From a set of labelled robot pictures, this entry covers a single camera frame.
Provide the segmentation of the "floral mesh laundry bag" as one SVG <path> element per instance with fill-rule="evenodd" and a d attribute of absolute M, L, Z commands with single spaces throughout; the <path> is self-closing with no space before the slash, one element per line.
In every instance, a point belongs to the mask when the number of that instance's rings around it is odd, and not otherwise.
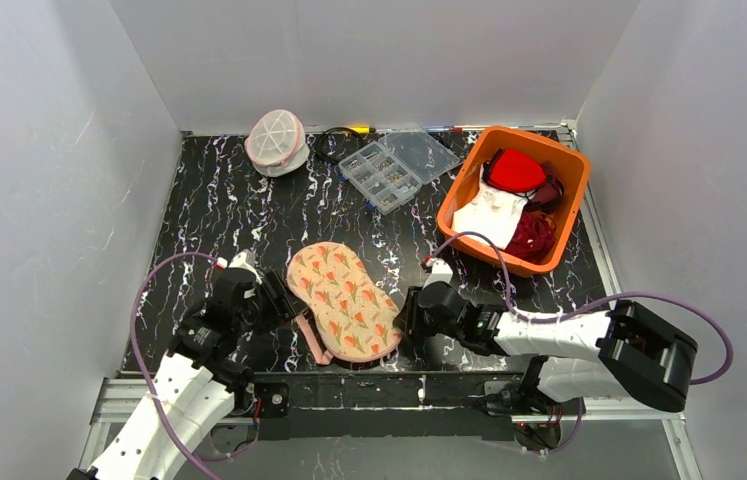
<path fill-rule="evenodd" d="M 348 246 L 320 242 L 300 249 L 288 265 L 286 283 L 308 307 L 295 323 L 316 364 L 367 364 L 387 357 L 401 342 L 396 303 Z"/>

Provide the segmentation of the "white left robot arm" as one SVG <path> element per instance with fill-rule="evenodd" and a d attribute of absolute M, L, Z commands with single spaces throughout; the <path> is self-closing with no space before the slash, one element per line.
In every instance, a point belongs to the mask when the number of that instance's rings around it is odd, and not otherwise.
<path fill-rule="evenodd" d="M 232 358 L 241 337 L 265 334 L 301 312 L 300 301 L 275 271 L 220 270 L 208 298 L 180 321 L 165 356 L 111 444 L 71 479 L 172 479 L 185 462 L 203 464 L 195 450 L 225 418 L 240 416 L 259 429 L 281 418 L 289 387 L 257 379 Z"/>

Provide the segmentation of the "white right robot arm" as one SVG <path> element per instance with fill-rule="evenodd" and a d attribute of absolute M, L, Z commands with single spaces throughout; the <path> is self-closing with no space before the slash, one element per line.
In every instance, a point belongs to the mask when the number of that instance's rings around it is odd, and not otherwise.
<path fill-rule="evenodd" d="M 479 355 L 529 357 L 511 398 L 534 405 L 632 398 L 681 412 L 698 350 L 692 337 L 635 301 L 569 319 L 537 319 L 502 304 L 475 304 L 442 281 L 410 288 L 395 324 L 411 338 L 442 334 Z"/>

